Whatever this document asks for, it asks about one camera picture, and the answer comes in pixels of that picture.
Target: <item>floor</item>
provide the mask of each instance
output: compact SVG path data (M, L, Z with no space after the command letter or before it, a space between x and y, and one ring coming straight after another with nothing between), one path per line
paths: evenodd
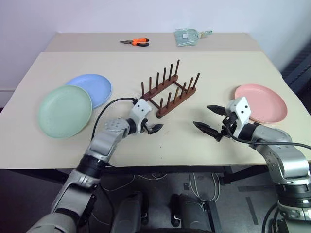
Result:
M214 192L211 174L196 173L198 190L202 198L209 199ZM133 176L102 177L102 186L114 189L131 181ZM184 183L189 184L188 173L168 174L157 181L145 180L136 176L134 181L119 190L109 192L110 198L118 203L135 190L149 195L149 224L145 228L170 228L170 210L168 203L171 194L185 193L193 195L191 190L184 190ZM28 177L8 170L0 170L0 233L25 232L50 210L51 203L61 185ZM216 202L221 226L224 233L260 232L263 217L276 202L273 183L268 173L245 180L221 185L220 198ZM109 223L110 208L100 190L96 190L97 202L93 213L103 222ZM94 217L79 232L105 233L108 226Z

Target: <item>pliers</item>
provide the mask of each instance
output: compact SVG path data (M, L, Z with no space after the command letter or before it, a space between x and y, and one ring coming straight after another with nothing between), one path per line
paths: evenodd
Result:
M133 40L123 40L123 41L120 41L120 43L146 47L146 46L149 46L149 43L147 43L148 41L149 39L147 38L138 38L138 39L133 39Z

